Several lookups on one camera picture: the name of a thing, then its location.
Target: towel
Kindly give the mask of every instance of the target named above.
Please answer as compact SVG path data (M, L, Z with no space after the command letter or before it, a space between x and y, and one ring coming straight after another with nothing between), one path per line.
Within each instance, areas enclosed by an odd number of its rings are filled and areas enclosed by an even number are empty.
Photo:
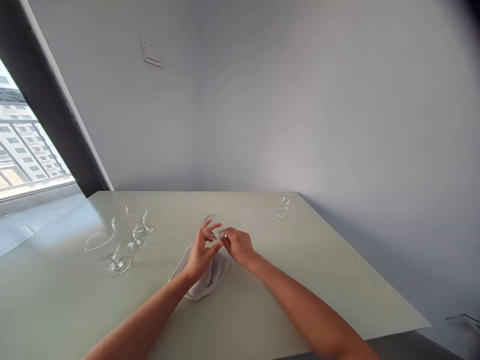
M187 266L190 253L192 252L193 244L190 244L183 255L183 258L180 261L180 264L176 268L175 272L172 276L168 279L168 282L180 274L185 267ZM225 275L229 267L230 261L224 257L223 255L219 254L218 252L213 257L213 261L208 265L205 273L202 275L200 280L198 280L191 289L185 294L185 297L189 300L198 301L203 298L205 295L210 294L215 287L218 285L220 280Z

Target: forearm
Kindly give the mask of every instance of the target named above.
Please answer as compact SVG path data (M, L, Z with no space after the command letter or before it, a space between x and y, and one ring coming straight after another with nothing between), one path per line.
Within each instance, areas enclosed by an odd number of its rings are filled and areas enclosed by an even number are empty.
M180 274L96 344L82 360L146 359L162 328L195 283Z
M275 296L313 350L324 359L378 359L355 330L306 287L258 256L248 266Z

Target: hand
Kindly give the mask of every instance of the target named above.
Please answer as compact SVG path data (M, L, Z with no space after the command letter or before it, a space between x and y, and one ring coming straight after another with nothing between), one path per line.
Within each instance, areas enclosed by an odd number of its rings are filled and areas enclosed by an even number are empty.
M244 268L248 268L251 263L260 257L260 255L255 252L248 233L233 227L225 229L224 233L225 236L221 238L221 241L231 257Z
M182 271L194 283L200 280L207 266L214 259L215 254L218 253L220 248L224 245L223 242L219 241L210 248L205 247L205 242L212 242L212 239L205 235L204 230L211 232L213 229L222 225L217 223L209 226L211 221L211 219L206 221L205 224L198 229L195 243L191 247L190 259L188 260L185 269Z

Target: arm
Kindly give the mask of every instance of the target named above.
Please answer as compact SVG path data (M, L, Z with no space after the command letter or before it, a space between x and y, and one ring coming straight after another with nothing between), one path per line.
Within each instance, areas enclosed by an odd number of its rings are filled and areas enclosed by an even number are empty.
M330 306L256 253L249 234L230 227L222 241L230 255L266 285L317 355L332 360L379 359Z
M146 359L167 319L223 246L222 242L218 242L206 248L206 241L212 240L200 228L185 270L100 340L82 360Z

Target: glass base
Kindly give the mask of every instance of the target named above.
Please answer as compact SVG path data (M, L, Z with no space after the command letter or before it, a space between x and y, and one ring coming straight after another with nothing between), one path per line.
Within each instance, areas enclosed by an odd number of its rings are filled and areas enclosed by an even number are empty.
M143 237L138 237L136 241L135 240L130 241L126 247L131 252L135 252L143 248L146 243L147 243L147 240L145 240Z
M125 271L127 271L127 269L129 268L130 264L132 263L132 259L127 257L127 256L124 256L124 257L121 257L118 259L118 267L115 268L115 264L112 263L109 267L108 267L108 271L106 272L106 274L111 277L111 278L114 278L118 275L121 275L123 274Z
M150 235L152 231L154 230L153 226L142 226L141 228L138 229L136 234L140 237Z

